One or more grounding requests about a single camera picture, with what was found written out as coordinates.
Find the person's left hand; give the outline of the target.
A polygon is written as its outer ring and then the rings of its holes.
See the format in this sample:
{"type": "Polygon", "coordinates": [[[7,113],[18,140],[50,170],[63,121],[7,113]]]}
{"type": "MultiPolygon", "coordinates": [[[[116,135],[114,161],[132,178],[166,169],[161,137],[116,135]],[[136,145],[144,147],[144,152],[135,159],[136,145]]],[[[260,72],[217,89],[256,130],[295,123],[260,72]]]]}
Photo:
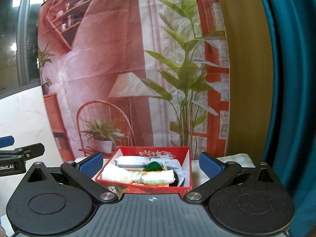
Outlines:
{"type": "Polygon", "coordinates": [[[7,235],[6,235],[5,229],[2,226],[0,226],[0,237],[6,237],[6,236],[7,235]]]}

